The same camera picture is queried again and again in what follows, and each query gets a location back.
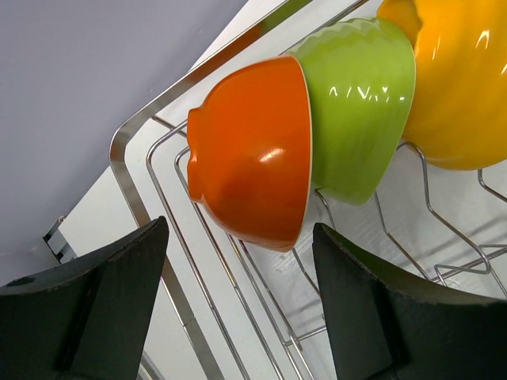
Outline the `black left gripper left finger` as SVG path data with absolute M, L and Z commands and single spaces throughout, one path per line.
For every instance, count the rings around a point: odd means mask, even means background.
M 168 223 L 159 217 L 2 286 L 1 377 L 136 378 L 168 239 Z

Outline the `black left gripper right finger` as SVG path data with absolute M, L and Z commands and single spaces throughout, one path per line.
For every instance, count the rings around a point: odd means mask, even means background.
M 313 228 L 314 266 L 339 379 L 503 379 L 506 303 L 444 287 Z

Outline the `yellow plastic bowl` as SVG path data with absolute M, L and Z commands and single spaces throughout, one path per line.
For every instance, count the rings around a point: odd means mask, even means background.
M 417 80 L 403 139 L 444 169 L 506 159 L 506 3 L 384 1 L 414 49 Z

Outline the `orange white bowl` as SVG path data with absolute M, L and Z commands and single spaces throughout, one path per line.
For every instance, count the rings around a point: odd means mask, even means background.
M 233 236 L 287 252 L 311 187 L 307 84 L 290 55 L 227 75 L 187 118 L 189 197 Z

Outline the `green white square bowl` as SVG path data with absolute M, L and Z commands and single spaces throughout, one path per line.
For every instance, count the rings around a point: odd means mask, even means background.
M 408 120 L 416 87 L 409 39 L 393 22 L 352 18 L 289 50 L 307 82 L 312 183 L 336 200 L 365 203 L 378 187 Z

